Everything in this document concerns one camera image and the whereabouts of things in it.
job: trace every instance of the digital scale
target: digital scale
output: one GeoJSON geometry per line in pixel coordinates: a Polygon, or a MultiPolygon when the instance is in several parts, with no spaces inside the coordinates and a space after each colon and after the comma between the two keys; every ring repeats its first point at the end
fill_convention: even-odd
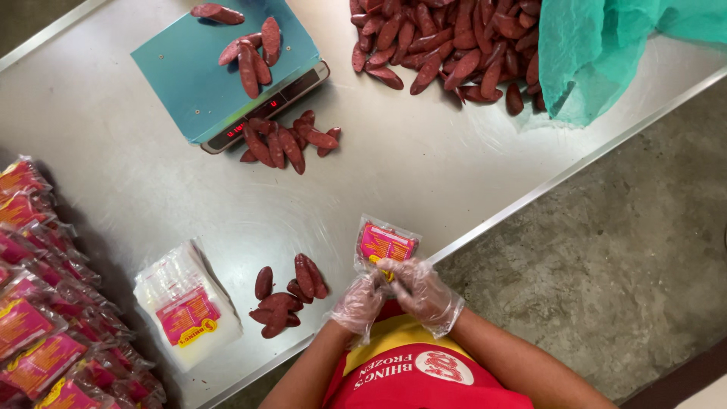
{"type": "Polygon", "coordinates": [[[242,138],[248,119],[272,117],[331,73],[284,0],[215,2],[243,13],[245,22],[223,25],[186,14],[132,52],[182,135],[211,154],[242,138]],[[219,66],[217,59],[232,40],[260,31],[270,16],[281,29],[281,55],[270,67],[273,82],[251,100],[237,62],[219,66]]]}

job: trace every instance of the worker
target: worker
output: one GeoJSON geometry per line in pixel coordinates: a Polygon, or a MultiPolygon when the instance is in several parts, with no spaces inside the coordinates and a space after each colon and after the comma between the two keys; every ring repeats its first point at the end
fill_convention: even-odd
{"type": "Polygon", "coordinates": [[[393,273],[391,285],[378,270],[354,279],[261,409],[616,408],[547,352],[465,307],[428,261],[383,258],[377,267],[393,273]]]}

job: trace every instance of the stack of plastic bags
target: stack of plastic bags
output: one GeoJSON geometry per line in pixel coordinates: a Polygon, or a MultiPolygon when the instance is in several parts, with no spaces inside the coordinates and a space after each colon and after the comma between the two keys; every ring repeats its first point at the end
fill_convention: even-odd
{"type": "Polygon", "coordinates": [[[31,158],[0,174],[0,409],[161,408],[134,333],[53,211],[31,158]]]}

